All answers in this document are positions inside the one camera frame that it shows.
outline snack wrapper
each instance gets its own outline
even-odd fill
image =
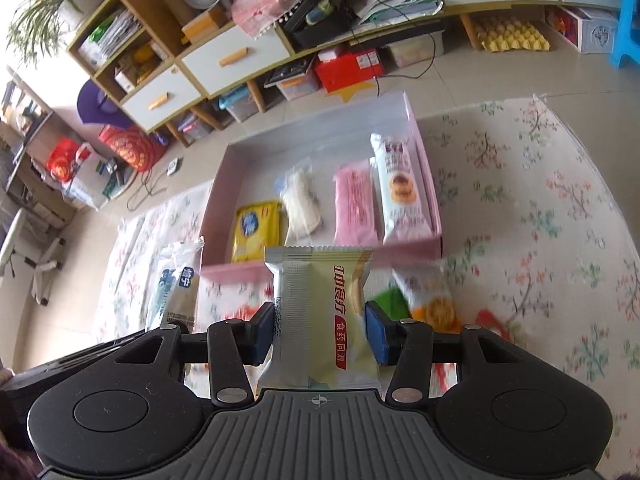
[[[453,298],[440,266],[396,267],[393,274],[412,318],[428,323],[436,332],[460,332]]]
[[[260,202],[236,212],[232,262],[261,260],[264,248],[280,244],[280,203]]]
[[[276,319],[262,388],[380,388],[364,327],[362,285],[370,250],[265,250],[274,275]]]
[[[146,329],[180,321],[193,332],[204,238],[165,247],[158,261],[158,288],[146,310]]]
[[[322,226],[322,214],[313,191],[311,164],[291,168],[275,183],[289,218],[285,244],[295,244]]]
[[[371,145],[380,177],[385,225],[383,242],[429,236],[431,220],[415,142],[372,134]]]
[[[369,161],[363,160],[341,167],[334,176],[334,182],[334,244],[353,247],[377,245]]]

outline floral rug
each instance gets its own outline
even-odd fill
[[[640,264],[589,155],[536,99],[458,108],[419,126],[460,319],[489,309],[517,344],[603,396],[614,431],[598,470],[606,478],[638,472]],[[373,272],[366,295],[389,276]],[[248,319],[272,294],[269,283],[202,280],[196,329]],[[203,365],[191,367],[186,383],[209,396]]]
[[[195,240],[209,202],[212,182],[206,182],[122,223],[102,281],[93,335],[110,341],[142,330],[146,302],[157,283],[159,252],[173,242]]]

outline purple hat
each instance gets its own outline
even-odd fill
[[[110,124],[123,130],[134,124],[91,79],[80,89],[77,108],[84,124]]]

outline white chair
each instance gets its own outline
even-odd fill
[[[40,259],[36,262],[25,256],[24,254],[20,254],[15,250],[15,245],[17,244],[18,238],[20,237],[20,232],[24,227],[24,224],[27,221],[27,210],[24,208],[20,208],[18,210],[18,214],[14,217],[14,221],[9,227],[7,231],[6,238],[4,239],[4,243],[0,248],[0,269],[3,269],[7,264],[11,267],[11,274],[15,278],[14,266],[12,263],[12,256],[17,255],[22,259],[28,266],[33,269],[33,285],[31,285],[31,295],[35,298],[38,304],[42,306],[46,306],[49,303],[47,298],[44,298],[44,274],[49,272],[50,270],[60,270],[62,268],[62,263],[53,260],[53,253],[59,246],[62,246],[66,243],[64,238],[55,238],[52,243],[49,245],[46,251],[42,253]]]

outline pink box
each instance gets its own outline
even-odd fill
[[[442,256],[442,225],[436,190],[418,124],[404,93],[356,101],[310,114],[290,123],[229,144],[213,183],[202,224],[205,246],[202,276],[218,283],[260,282],[271,278],[263,262],[230,263],[236,210],[243,205],[276,200],[274,181],[303,160],[310,161],[314,190],[324,226],[312,235],[313,245],[332,245],[335,233],[335,172],[348,162],[373,157],[370,136],[413,137],[427,195],[433,233],[420,240],[380,244],[373,251],[373,267],[389,267]],[[374,186],[379,187],[377,172]],[[378,236],[382,240],[380,190]]]

